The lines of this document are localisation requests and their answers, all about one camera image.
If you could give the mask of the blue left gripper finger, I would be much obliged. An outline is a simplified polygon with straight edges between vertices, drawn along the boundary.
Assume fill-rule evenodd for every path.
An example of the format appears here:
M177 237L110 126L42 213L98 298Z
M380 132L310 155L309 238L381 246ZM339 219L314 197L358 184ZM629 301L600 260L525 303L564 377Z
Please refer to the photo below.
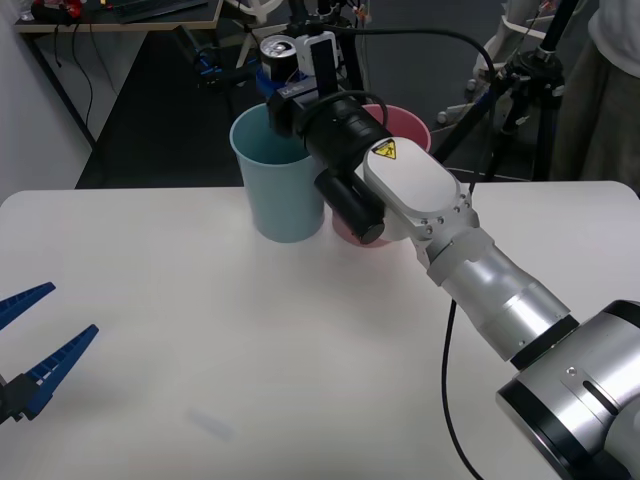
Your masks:
M54 290L55 285L52 282L47 282L1 300L0 329L6 328Z
M7 418L36 418L98 334L92 324L53 354L7 383Z

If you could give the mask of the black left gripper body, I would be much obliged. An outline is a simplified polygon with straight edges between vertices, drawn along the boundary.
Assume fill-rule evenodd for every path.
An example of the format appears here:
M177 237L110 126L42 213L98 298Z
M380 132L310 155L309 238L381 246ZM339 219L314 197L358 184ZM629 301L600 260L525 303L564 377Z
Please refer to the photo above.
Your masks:
M3 424L8 419L20 420L20 387L16 381L1 386L1 418Z

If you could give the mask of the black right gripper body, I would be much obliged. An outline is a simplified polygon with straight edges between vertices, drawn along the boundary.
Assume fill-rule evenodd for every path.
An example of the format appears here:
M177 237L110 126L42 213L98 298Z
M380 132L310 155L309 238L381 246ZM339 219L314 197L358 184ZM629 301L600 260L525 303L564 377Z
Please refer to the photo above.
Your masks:
M270 127L281 137L291 137L302 112L318 98L315 79L303 79L277 89L267 100Z

